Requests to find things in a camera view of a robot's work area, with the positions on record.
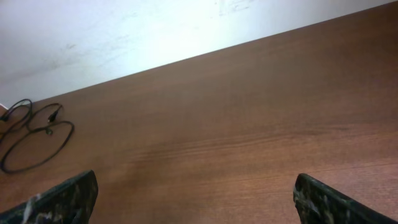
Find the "black cable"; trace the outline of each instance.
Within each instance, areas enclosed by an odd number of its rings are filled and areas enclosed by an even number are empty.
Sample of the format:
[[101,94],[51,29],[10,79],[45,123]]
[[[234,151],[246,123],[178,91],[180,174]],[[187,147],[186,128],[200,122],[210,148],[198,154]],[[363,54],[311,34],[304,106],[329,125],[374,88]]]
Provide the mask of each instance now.
[[[26,105],[16,106],[16,105],[18,105],[19,103],[23,103],[24,101],[28,101],[30,105],[29,105],[29,106],[26,106]],[[57,122],[57,123],[53,123],[53,122],[55,121],[55,118],[56,118],[57,115],[58,115],[58,112],[60,111],[61,108],[63,108],[63,106],[62,106],[61,104],[59,104],[59,103],[52,103],[52,104],[46,105],[46,106],[44,106],[43,108],[41,108],[41,109],[39,109],[38,111],[36,111],[35,113],[33,113],[33,112],[32,112],[32,111],[33,111],[33,110],[32,110],[32,108],[33,108],[33,106],[32,106],[32,101],[30,101],[29,99],[24,99],[24,100],[18,101],[16,104],[14,104],[9,110],[7,110],[7,111],[0,117],[0,119],[3,120],[3,121],[8,120],[8,117],[9,117],[17,108],[19,108],[19,107],[21,107],[21,106],[28,107],[28,109],[29,109],[29,110],[28,110],[28,113],[27,113],[21,120],[19,120],[19,121],[16,122],[15,124],[13,124],[5,133],[0,133],[0,134],[2,134],[2,136],[1,136],[1,138],[0,138],[0,144],[1,144],[2,140],[3,140],[8,134],[13,133],[13,132],[15,132],[15,131],[18,131],[18,130],[20,130],[20,129],[23,128],[23,127],[26,127],[26,129],[28,130],[28,133],[27,133],[25,136],[23,136],[23,137],[20,138],[18,141],[16,141],[16,142],[7,150],[7,152],[5,153],[5,155],[2,157],[2,159],[1,159],[1,161],[0,161],[0,169],[1,169],[3,172],[7,173],[7,174],[15,174],[15,173],[18,173],[18,172],[27,171],[27,170],[29,170],[29,169],[33,169],[33,168],[35,168],[35,167],[41,166],[42,164],[46,163],[47,161],[49,161],[50,159],[52,159],[54,156],[56,156],[56,155],[63,149],[63,147],[67,144],[67,142],[69,141],[70,137],[72,136],[72,134],[73,134],[73,132],[74,132],[74,130],[75,130],[75,125],[74,125],[72,122],[70,122],[70,121],[59,121],[59,122]],[[49,107],[51,107],[51,106],[58,106],[58,108],[57,108],[57,110],[55,110],[55,112],[53,112],[53,113],[49,116],[48,122],[49,122],[50,124],[49,124],[49,125],[46,125],[46,126],[44,126],[44,127],[41,127],[41,128],[32,129],[29,125],[30,125],[30,122],[33,120],[33,118],[34,118],[39,112],[41,112],[41,111],[43,111],[44,109],[49,108]],[[26,122],[25,122],[20,128],[18,128],[17,130],[13,129],[13,128],[16,127],[19,123],[23,122],[26,118],[27,118]],[[39,133],[39,132],[41,132],[41,131],[45,131],[46,134],[51,135],[51,134],[52,134],[52,130],[51,130],[50,128],[51,128],[51,127],[54,127],[54,126],[56,126],[56,125],[59,125],[59,124],[68,124],[68,125],[70,125],[70,131],[69,131],[69,134],[68,134],[67,138],[64,140],[64,142],[61,144],[61,146],[60,146],[52,155],[50,155],[49,157],[47,157],[47,158],[44,159],[43,161],[41,161],[41,162],[39,162],[39,163],[37,163],[37,164],[34,164],[34,165],[32,165],[32,166],[29,166],[29,167],[25,167],[25,168],[21,168],[21,169],[17,169],[17,170],[10,170],[10,169],[8,169],[8,168],[6,167],[6,160],[7,160],[8,155],[9,155],[9,154],[11,153],[11,151],[12,151],[19,143],[21,143],[25,138],[27,138],[27,137],[30,136],[31,134]]]

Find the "brown wooden surface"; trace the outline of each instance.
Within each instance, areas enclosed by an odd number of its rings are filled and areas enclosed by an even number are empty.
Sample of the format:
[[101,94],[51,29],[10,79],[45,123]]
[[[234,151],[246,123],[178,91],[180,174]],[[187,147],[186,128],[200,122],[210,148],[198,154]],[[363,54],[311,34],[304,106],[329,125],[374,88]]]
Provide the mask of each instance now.
[[74,91],[35,105],[63,103],[76,132],[0,174],[0,210],[93,169],[91,223],[300,223],[306,172],[398,220],[397,97],[398,3]]

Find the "wooden table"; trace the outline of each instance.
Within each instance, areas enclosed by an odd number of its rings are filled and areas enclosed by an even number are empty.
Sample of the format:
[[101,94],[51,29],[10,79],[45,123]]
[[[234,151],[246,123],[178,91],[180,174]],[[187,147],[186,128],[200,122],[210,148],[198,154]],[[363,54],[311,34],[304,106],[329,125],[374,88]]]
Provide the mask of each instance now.
[[0,174],[0,210],[93,169],[91,223],[300,223],[306,172],[398,220],[397,100],[395,2],[36,103],[62,103],[76,131]]

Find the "white wall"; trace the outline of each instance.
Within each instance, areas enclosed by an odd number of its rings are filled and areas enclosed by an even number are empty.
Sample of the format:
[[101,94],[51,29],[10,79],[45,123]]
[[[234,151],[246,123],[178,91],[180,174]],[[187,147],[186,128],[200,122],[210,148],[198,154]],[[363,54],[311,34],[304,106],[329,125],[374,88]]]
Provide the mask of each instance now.
[[393,0],[2,0],[0,102],[34,101]]

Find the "power cord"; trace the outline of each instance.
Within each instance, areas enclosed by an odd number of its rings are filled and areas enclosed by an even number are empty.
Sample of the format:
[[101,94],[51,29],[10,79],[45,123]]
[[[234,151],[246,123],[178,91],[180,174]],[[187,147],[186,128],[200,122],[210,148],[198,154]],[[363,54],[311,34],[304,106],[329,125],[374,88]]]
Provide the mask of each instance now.
[[[33,118],[41,111],[43,111],[46,108],[49,107],[53,107],[56,106],[57,109],[49,116],[47,122],[48,125],[41,127],[41,128],[31,128],[30,127],[30,122],[33,120]],[[20,129],[22,129],[23,127],[25,127],[28,130],[28,133],[23,136],[22,138],[20,138],[19,140],[17,140],[5,153],[5,155],[2,157],[1,161],[0,161],[0,170],[2,170],[3,172],[7,173],[7,174],[15,174],[18,172],[23,172],[23,171],[27,171],[30,169],[33,169],[35,167],[41,166],[42,164],[46,163],[47,161],[49,161],[50,159],[52,159],[54,156],[56,156],[62,149],[63,147],[67,144],[67,142],[69,141],[70,137],[72,136],[74,130],[75,130],[75,125],[70,122],[70,121],[59,121],[59,122],[55,122],[58,112],[63,108],[63,106],[59,103],[52,103],[49,105],[44,106],[43,108],[39,109],[38,111],[36,111],[35,113],[33,113],[33,103],[31,100],[29,99],[23,99],[18,101],[17,103],[15,103],[12,107],[10,107],[2,116],[0,116],[0,121],[3,122],[7,122],[9,120],[9,117],[11,114],[13,114],[13,112],[15,112],[16,109],[18,108],[27,108],[28,112],[24,115],[23,118],[21,118],[19,121],[17,121],[16,123],[14,123],[11,127],[9,127],[7,129],[7,131],[5,133],[0,133],[1,137],[0,137],[0,145],[2,143],[2,140],[10,133],[14,133]],[[34,164],[32,166],[29,167],[25,167],[25,168],[21,168],[21,169],[17,169],[17,170],[10,170],[6,167],[6,160],[8,155],[12,152],[12,150],[19,144],[21,143],[25,138],[27,138],[28,136],[30,136],[31,134],[35,134],[35,133],[39,133],[41,131],[45,131],[46,134],[48,135],[52,135],[53,131],[52,129],[50,129],[51,127],[60,125],[60,124],[67,124],[70,125],[70,131],[68,133],[67,138],[64,140],[64,142],[62,143],[62,145],[50,156],[48,156],[46,159],[44,159],[41,162],[38,162],[37,164]]]

